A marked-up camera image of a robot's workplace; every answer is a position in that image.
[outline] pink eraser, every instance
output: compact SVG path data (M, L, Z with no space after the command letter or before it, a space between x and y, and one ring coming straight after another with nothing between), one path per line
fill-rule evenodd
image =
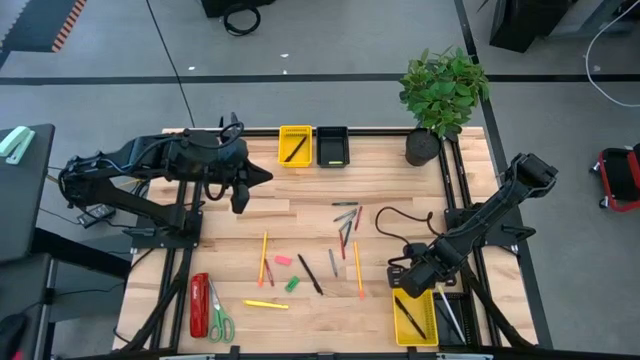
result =
M275 262L276 262L276 264L289 266L289 265L291 265L291 258L288 258L286 256L278 255L278 256L276 256Z

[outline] green scissors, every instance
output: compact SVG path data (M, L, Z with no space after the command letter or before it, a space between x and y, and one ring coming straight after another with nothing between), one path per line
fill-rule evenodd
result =
M233 320L222 309L220 298L216 293L216 288L213 287L211 279L209 279L209 297L216 310L215 315L213 315L213 324L209 328L209 341L215 343L222 340L222 342L230 343L235 335L235 326L233 325Z

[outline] scissor handle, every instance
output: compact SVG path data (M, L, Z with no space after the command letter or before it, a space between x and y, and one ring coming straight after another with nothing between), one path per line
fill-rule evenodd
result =
M214 343L219 341L230 343L233 341L234 336L235 325L233 319L231 319L222 308L216 310L213 325L211 325L211 329L209 330L209 340Z

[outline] green plant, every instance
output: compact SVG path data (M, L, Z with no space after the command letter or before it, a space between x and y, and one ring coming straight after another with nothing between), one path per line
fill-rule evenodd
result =
M459 134L469 121L471 107L480 96L489 97L488 79L480 65L474 64L462 49L429 58L426 49L419 60L410 60L407 74L400 80L404 90L400 101L414 114L418 124L442 137Z

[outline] yellow pencil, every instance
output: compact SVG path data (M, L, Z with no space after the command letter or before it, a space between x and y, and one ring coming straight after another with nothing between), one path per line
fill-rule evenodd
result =
M360 255L358 254L358 242L353 241L353 252L356 258L356 272L358 273L358 288L360 289L360 299L364 299L364 290L362 289L362 273L360 272Z
M264 301L242 300L242 302L245 305L249 305L249 306L270 307L270 308L274 308L274 309L288 309L289 308L289 305L274 304L274 303L268 303L268 302L264 302Z
M264 277L264 259L267 257L267 232L264 232L264 240L262 241L262 259L260 260L260 277L258 278L258 286L262 286Z

